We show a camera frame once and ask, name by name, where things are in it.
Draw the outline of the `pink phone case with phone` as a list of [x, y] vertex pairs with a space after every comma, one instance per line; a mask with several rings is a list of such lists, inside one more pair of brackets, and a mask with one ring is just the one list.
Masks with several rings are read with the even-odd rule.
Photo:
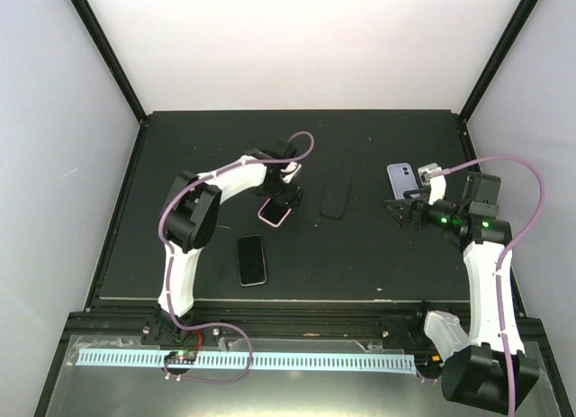
[[292, 209], [268, 198], [257, 212], [257, 218], [273, 228], [279, 228]]

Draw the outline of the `purple phone case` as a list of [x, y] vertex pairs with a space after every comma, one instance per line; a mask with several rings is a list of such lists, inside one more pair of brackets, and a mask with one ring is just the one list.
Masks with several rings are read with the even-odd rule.
[[386, 168], [391, 183], [393, 196], [396, 200], [405, 198], [404, 193], [417, 190], [419, 185], [409, 163], [394, 163]]

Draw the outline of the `black smartphone from purple case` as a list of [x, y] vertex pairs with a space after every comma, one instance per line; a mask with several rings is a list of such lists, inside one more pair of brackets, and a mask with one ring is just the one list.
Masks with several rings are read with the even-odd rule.
[[341, 219], [347, 208], [347, 201], [352, 186], [349, 175], [333, 175], [328, 178], [319, 212], [327, 217]]

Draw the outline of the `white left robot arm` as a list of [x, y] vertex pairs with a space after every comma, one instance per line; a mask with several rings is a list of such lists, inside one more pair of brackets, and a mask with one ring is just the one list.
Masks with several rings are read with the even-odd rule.
[[175, 179], [159, 217], [157, 235], [166, 260], [156, 318], [174, 344], [187, 342], [194, 324], [186, 315], [194, 306], [194, 280], [203, 249], [216, 231], [221, 205], [247, 190], [265, 199], [256, 216], [279, 228], [299, 206], [303, 189], [295, 183], [315, 140], [299, 131], [271, 150], [252, 149], [231, 163]]

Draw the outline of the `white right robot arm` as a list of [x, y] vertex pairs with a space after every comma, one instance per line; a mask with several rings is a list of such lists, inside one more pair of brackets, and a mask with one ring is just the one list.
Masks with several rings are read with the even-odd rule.
[[430, 311], [409, 325], [411, 341], [435, 346], [444, 366], [444, 398], [512, 416], [536, 385], [538, 363], [529, 358], [514, 313], [511, 226], [498, 219], [499, 177], [471, 172], [459, 203], [446, 200], [446, 171], [432, 163], [418, 169], [420, 189], [385, 202], [400, 227], [436, 226], [454, 236], [470, 294], [470, 327], [451, 313]]

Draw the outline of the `black smartphone on table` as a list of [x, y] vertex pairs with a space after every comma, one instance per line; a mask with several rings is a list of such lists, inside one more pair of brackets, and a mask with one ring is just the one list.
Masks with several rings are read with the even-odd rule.
[[260, 286], [267, 280], [263, 241], [260, 235], [240, 237], [237, 241], [238, 276], [241, 286]]

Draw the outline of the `right controller circuit board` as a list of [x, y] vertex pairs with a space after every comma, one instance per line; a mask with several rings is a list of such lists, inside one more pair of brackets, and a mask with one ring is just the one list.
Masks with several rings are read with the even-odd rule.
[[414, 359], [418, 369], [431, 369], [444, 365], [444, 360], [436, 353], [419, 353], [414, 356]]

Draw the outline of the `controller circuit board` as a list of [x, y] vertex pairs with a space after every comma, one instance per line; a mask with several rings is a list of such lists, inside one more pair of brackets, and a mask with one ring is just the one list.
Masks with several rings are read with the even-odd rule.
[[444, 360], [436, 353], [419, 353], [414, 356], [414, 359], [418, 369], [431, 369], [444, 365]]
[[164, 356], [164, 366], [167, 368], [190, 367], [195, 363], [197, 353], [189, 350], [169, 351]]

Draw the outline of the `left controller circuit board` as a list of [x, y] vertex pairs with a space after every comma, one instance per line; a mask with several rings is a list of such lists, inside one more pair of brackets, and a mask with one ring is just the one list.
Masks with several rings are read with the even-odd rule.
[[190, 367], [195, 363], [197, 353], [189, 350], [169, 351], [164, 356], [164, 366], [167, 368]]

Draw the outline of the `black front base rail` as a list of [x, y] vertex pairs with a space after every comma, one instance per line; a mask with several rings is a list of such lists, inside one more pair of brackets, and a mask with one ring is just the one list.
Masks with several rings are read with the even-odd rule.
[[154, 304], [97, 304], [71, 313], [63, 338], [74, 335], [135, 337], [145, 344], [213, 346], [218, 338], [236, 339], [239, 327], [250, 339], [357, 340], [386, 349], [430, 349], [423, 332], [426, 315], [434, 310], [459, 317], [467, 329], [471, 309], [467, 302], [440, 303], [274, 303], [200, 302], [182, 322], [192, 332], [178, 329]]

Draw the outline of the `black right frame post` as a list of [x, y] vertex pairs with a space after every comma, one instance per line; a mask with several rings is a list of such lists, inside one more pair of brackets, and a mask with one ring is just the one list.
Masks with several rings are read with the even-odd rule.
[[500, 66], [508, 56], [509, 51], [522, 32], [538, 2], [539, 0], [519, 0], [481, 74], [475, 82], [471, 93], [464, 102], [463, 108], [459, 113], [459, 119], [462, 122], [468, 123], [471, 120], [474, 111], [480, 104], [492, 80], [498, 73]]

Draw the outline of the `black frame post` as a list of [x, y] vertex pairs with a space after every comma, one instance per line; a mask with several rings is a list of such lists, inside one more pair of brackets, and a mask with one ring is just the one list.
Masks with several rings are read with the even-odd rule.
[[117, 87], [119, 87], [127, 105], [132, 111], [139, 124], [148, 120], [148, 115], [144, 110], [128, 76], [126, 75], [121, 62], [119, 61], [113, 46], [110, 43], [102, 25], [88, 0], [69, 0], [78, 14], [82, 24], [85, 26], [93, 44], [97, 48], [106, 67], [112, 75]]
[[475, 82], [471, 93], [464, 102], [463, 108], [459, 113], [459, 119], [462, 122], [468, 123], [471, 120], [474, 111], [480, 104], [492, 80], [498, 73], [500, 66], [508, 56], [509, 51], [522, 32], [538, 2], [539, 0], [519, 0], [481, 74]]

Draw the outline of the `black left frame post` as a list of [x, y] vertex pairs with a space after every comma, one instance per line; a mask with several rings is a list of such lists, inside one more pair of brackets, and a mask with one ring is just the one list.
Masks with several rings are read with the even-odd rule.
[[97, 48], [106, 67], [112, 75], [117, 87], [119, 87], [127, 105], [132, 111], [139, 124], [148, 120], [148, 115], [144, 110], [128, 76], [126, 75], [121, 62], [119, 61], [113, 46], [110, 43], [102, 25], [88, 0], [69, 0], [78, 14], [82, 24], [85, 26], [93, 44]]

